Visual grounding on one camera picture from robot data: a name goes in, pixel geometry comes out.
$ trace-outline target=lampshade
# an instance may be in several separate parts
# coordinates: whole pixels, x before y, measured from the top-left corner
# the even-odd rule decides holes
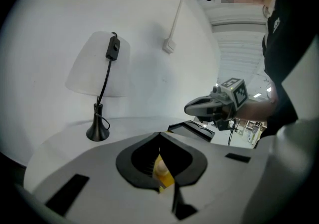
[[[94,32],[77,56],[65,86],[78,93],[99,96],[105,80],[109,59],[105,54],[110,38],[108,32]],[[125,97],[129,84],[130,45],[123,38],[118,59],[112,62],[104,97]]]

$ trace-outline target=black shirt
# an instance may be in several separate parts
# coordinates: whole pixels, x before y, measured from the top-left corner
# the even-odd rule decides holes
[[[276,134],[285,124],[297,120],[295,109],[286,94],[282,82],[292,71],[311,44],[317,17],[309,2],[315,0],[276,0],[275,10],[268,19],[267,44],[263,39],[265,72],[274,82],[278,104],[267,120],[267,129],[261,137]]]

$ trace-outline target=white table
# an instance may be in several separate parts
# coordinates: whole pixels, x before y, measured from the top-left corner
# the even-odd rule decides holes
[[[171,117],[132,117],[108,121],[111,124],[110,136],[102,142],[93,142],[86,137],[86,130],[92,122],[72,126],[47,139],[28,163],[24,188],[32,193],[50,174],[93,147],[146,133],[167,131],[169,125],[185,120]]]

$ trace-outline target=lamp base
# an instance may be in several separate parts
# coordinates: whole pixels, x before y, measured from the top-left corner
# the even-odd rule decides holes
[[[97,108],[96,113],[102,116],[103,105],[100,104]],[[102,118],[94,115],[92,126],[86,131],[86,136],[92,141],[101,142],[107,139],[110,135],[110,132],[104,127]]]

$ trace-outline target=wall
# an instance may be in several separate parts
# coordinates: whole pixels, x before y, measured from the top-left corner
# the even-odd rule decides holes
[[[95,97],[65,87],[90,35],[116,31],[131,45],[130,96],[107,98],[104,116],[188,118],[184,105],[217,80],[219,49],[196,0],[185,0],[172,55],[161,49],[179,0],[18,0],[0,37],[0,150],[26,165],[66,127],[92,119]]]

